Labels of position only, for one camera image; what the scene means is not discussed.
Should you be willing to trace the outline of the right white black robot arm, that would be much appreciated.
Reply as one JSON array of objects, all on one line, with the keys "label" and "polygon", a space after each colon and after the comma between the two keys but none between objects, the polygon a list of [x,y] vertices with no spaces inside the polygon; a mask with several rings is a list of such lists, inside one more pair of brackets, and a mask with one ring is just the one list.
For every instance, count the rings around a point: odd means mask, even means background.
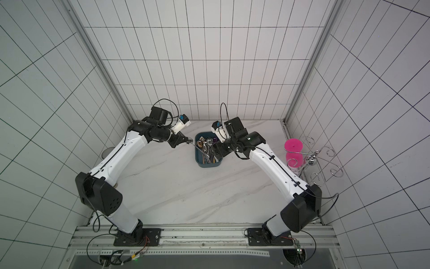
[{"label": "right white black robot arm", "polygon": [[264,243],[272,244],[282,235],[298,233],[318,217],[322,200],[320,187],[309,185],[293,173],[259,133],[232,136],[223,142],[216,142],[211,148],[217,159],[232,152],[235,155],[243,154],[243,160],[253,161],[272,180],[287,202],[280,213],[262,225],[259,236]]}]

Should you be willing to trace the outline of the aluminium mounting rail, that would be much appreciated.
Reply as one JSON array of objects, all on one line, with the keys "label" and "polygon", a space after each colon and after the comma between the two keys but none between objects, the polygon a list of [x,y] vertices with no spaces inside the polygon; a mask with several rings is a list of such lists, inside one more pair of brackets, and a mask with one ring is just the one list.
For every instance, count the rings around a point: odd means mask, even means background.
[{"label": "aluminium mounting rail", "polygon": [[299,233],[269,236],[259,224],[181,224],[145,225],[137,238],[119,235],[103,225],[95,233],[90,227],[78,227],[69,243],[63,262],[77,256],[96,262],[101,258],[133,254],[138,257],[162,254],[237,254],[267,257],[269,250],[306,252],[310,259],[318,250],[328,250],[332,259],[342,258],[340,244],[331,226],[311,224]]}]

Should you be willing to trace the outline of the pink plastic cup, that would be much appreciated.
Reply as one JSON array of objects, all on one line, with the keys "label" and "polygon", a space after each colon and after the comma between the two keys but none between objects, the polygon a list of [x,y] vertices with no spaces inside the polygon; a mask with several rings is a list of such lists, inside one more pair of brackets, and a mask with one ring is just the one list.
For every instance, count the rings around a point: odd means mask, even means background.
[{"label": "pink plastic cup", "polygon": [[291,168],[299,168],[303,165],[303,143],[298,139],[289,139],[284,144],[286,150],[287,165]]}]

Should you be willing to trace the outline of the clear plastic cup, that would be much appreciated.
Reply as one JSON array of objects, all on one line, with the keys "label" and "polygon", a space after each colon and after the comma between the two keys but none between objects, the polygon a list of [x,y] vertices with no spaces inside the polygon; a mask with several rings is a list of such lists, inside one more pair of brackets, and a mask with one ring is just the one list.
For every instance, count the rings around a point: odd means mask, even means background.
[{"label": "clear plastic cup", "polygon": [[115,147],[110,147],[105,149],[102,154],[101,158],[103,161],[108,161],[111,157],[113,157],[115,154]]}]

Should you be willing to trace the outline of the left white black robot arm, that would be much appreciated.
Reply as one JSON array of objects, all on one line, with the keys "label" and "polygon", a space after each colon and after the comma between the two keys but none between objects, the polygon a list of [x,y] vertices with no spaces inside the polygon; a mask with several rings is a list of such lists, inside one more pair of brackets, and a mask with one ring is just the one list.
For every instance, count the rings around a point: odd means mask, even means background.
[{"label": "left white black robot arm", "polygon": [[75,182],[81,203],[102,213],[117,227],[121,243],[140,244],[144,241],[142,222],[123,203],[123,195],[115,188],[119,176],[135,155],[149,142],[167,142],[171,148],[191,143],[181,130],[190,125],[183,114],[172,126],[162,126],[149,117],[134,121],[122,141],[108,156],[89,172],[81,172]]}]

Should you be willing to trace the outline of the teal plastic storage box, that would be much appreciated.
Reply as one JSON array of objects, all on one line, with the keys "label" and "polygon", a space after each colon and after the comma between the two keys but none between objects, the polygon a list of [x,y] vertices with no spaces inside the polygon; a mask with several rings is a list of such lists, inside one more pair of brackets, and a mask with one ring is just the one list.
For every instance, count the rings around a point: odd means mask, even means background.
[{"label": "teal plastic storage box", "polygon": [[200,132],[195,136],[195,144],[210,156],[210,160],[207,160],[202,156],[202,153],[195,148],[195,160],[201,168],[220,166],[222,160],[217,160],[211,154],[211,147],[218,141],[216,135],[211,132]]}]

